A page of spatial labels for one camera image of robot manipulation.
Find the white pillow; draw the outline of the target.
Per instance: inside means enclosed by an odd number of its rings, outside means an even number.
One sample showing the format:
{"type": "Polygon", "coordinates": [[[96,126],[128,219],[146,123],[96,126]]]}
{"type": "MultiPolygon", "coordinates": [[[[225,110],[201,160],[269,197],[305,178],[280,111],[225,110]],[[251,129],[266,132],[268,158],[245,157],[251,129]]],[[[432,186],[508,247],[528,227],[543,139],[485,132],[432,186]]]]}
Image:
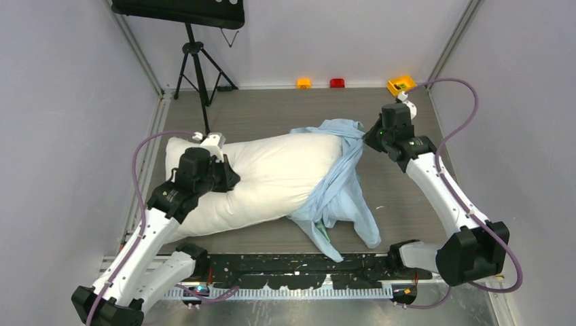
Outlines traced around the white pillow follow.
{"type": "Polygon", "coordinates": [[[202,196],[198,207],[168,238],[208,236],[290,215],[342,157],[340,137],[293,133],[222,147],[240,176],[234,189],[202,196]]]}

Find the light blue pillowcase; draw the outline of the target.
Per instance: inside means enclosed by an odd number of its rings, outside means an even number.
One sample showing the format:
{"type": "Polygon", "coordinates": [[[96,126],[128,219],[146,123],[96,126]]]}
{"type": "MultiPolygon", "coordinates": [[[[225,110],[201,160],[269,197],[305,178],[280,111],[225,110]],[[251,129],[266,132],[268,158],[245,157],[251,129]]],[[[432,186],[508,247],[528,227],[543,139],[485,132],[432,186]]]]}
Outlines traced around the light blue pillowcase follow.
{"type": "Polygon", "coordinates": [[[363,197],[356,171],[364,149],[363,124],[348,119],[332,119],[324,120],[318,127],[294,128],[290,133],[335,136],[342,153],[303,205],[287,218],[309,237],[320,252],[337,263],[344,258],[331,244],[327,230],[338,221],[351,222],[367,248],[378,247],[380,231],[363,197]]]}

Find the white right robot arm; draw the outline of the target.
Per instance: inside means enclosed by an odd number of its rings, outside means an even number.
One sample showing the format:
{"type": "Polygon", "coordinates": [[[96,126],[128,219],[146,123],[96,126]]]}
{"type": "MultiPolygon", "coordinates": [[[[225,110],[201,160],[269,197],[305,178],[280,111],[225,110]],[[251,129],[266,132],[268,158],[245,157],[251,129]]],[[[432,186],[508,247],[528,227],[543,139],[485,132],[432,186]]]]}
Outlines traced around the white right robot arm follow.
{"type": "Polygon", "coordinates": [[[508,227],[501,221],[491,222],[464,195],[430,138],[415,134],[411,112],[405,103],[383,106],[363,141],[385,153],[419,186],[438,215],[447,241],[441,246],[420,240],[392,244],[387,261],[390,274],[402,279],[418,268],[457,286],[501,273],[508,227]]]}

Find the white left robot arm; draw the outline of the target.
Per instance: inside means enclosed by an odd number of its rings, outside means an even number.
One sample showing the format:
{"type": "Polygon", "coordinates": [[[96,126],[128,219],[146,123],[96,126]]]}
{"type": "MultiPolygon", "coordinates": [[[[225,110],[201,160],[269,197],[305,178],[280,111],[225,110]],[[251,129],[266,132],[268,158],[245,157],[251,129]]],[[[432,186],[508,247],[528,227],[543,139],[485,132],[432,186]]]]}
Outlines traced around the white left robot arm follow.
{"type": "Polygon", "coordinates": [[[85,325],[142,325],[150,308],[176,284],[202,280],[209,270],[206,249],[178,247],[153,272],[147,269],[164,242],[209,192],[233,190],[240,177],[217,145],[189,147],[172,177],[152,193],[137,233],[107,270],[89,287],[79,286],[71,301],[85,325]]]}

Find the yellow small bin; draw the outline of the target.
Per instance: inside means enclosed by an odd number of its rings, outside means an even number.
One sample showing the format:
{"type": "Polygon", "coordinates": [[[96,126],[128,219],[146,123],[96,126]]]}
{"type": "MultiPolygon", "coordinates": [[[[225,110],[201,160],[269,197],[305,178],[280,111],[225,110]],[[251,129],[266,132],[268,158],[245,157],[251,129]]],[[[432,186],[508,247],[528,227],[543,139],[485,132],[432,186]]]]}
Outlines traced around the yellow small bin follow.
{"type": "Polygon", "coordinates": [[[416,86],[417,83],[410,75],[402,75],[400,77],[390,79],[386,84],[386,88],[394,97],[397,97],[401,92],[411,90],[416,86]]]}

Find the red small block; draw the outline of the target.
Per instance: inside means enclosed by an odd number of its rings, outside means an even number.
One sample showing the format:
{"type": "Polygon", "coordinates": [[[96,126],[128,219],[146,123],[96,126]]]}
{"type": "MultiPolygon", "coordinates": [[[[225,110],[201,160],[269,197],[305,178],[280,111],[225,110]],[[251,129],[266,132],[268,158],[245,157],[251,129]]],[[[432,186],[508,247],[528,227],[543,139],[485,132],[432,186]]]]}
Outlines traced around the red small block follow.
{"type": "Polygon", "coordinates": [[[345,88],[346,82],[343,78],[332,78],[329,81],[330,88],[345,88]]]}

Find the orange small block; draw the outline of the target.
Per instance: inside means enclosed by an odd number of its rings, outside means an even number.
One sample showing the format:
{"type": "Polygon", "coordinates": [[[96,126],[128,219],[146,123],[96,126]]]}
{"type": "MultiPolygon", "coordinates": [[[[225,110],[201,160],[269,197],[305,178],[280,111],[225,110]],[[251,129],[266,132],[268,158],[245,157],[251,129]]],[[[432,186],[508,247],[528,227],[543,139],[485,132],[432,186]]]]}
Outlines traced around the orange small block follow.
{"type": "Polygon", "coordinates": [[[309,89],[312,88],[312,82],[309,78],[299,78],[296,81],[296,88],[298,89],[309,89]]]}

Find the black tripod stand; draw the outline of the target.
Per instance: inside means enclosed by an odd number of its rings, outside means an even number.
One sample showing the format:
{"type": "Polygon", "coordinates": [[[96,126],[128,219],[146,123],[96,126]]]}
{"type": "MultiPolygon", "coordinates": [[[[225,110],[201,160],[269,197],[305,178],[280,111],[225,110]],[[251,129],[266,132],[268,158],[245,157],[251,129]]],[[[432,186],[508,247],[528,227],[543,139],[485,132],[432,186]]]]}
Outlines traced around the black tripod stand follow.
{"type": "Polygon", "coordinates": [[[224,72],[224,70],[216,63],[214,58],[205,50],[204,44],[201,41],[196,41],[194,37],[194,32],[192,25],[190,23],[185,23],[185,29],[187,33],[188,42],[182,46],[183,60],[181,63],[181,68],[179,71],[179,76],[177,80],[176,89],[173,94],[173,98],[177,100],[180,95],[182,82],[186,81],[192,88],[197,91],[200,106],[202,112],[202,118],[204,123],[205,133],[211,132],[207,108],[212,105],[213,99],[216,92],[231,92],[238,90],[238,86],[232,81],[232,79],[224,72]],[[202,69],[202,63],[200,62],[200,55],[203,55],[212,65],[216,68],[218,75],[216,82],[209,93],[206,86],[206,80],[204,78],[204,71],[202,69]],[[186,66],[188,58],[192,59],[194,65],[194,73],[196,76],[196,83],[194,83],[186,74],[186,66]]]}

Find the black panel on tripod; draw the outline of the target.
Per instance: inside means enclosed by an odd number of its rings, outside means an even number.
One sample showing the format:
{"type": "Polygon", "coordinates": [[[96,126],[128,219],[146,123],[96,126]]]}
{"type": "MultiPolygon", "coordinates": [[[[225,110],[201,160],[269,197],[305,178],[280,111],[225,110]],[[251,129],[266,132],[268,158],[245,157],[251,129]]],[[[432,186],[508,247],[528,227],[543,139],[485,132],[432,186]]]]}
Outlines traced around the black panel on tripod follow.
{"type": "Polygon", "coordinates": [[[158,20],[238,30],[245,24],[242,1],[124,0],[113,1],[113,12],[158,20]]]}

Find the slotted aluminium rail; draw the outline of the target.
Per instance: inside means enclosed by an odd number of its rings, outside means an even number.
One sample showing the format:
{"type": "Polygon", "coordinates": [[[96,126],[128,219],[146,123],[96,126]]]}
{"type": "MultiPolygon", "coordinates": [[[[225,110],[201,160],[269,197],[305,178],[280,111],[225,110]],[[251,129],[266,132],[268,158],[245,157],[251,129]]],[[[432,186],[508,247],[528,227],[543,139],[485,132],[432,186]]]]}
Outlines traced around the slotted aluminium rail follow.
{"type": "MultiPolygon", "coordinates": [[[[223,295],[227,289],[215,287],[197,286],[189,287],[202,296],[215,299],[223,295]]],[[[229,300],[337,300],[337,299],[390,299],[397,300],[415,298],[417,290],[411,288],[395,288],[390,284],[382,284],[381,287],[371,289],[333,289],[331,285],[323,285],[318,289],[294,289],[287,287],[271,289],[265,286],[263,289],[239,289],[229,298],[229,300]]],[[[196,300],[197,298],[185,292],[183,289],[175,287],[168,291],[163,300],[196,300]]]]}

